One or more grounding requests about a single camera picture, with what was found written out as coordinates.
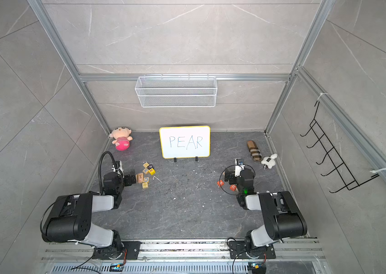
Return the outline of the red A letter block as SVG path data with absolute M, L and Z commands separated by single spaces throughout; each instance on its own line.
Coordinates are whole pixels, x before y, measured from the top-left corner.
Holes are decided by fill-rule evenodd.
M 224 181 L 219 180 L 219 181 L 217 182 L 217 185 L 218 185 L 218 187 L 222 188 L 223 185 L 224 185 Z

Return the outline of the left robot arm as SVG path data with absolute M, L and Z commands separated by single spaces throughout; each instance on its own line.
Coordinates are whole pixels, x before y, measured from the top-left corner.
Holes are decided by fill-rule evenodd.
M 92 214 L 116 210 L 122 202 L 125 187 L 137 182 L 135 175 L 110 172 L 103 177 L 102 192 L 59 196 L 44 213 L 40 232 L 46 243 L 89 245 L 97 259 L 126 258 L 127 248 L 116 230 L 92 223 Z

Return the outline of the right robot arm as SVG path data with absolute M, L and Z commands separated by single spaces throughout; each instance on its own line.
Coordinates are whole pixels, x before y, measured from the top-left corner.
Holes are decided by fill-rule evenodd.
M 259 193 L 254 189 L 254 170 L 233 165 L 234 171 L 226 168 L 220 175 L 218 186 L 229 183 L 231 195 L 247 211 L 259 211 L 263 225 L 247 232 L 243 250 L 246 254 L 257 256 L 285 238 L 305 236 L 307 222 L 289 191 Z

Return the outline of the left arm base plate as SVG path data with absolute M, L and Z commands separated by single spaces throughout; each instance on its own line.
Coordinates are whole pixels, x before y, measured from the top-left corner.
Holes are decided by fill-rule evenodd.
M 99 260 L 137 260 L 142 242 L 122 241 L 121 244 L 113 243 L 109 247 L 96 249 L 93 259 Z

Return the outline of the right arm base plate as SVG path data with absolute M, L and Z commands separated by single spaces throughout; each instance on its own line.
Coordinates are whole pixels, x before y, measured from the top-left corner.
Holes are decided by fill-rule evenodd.
M 254 247 L 248 245 L 244 240 L 229 238 L 226 240 L 231 259 L 276 259 L 275 249 L 272 245 Z

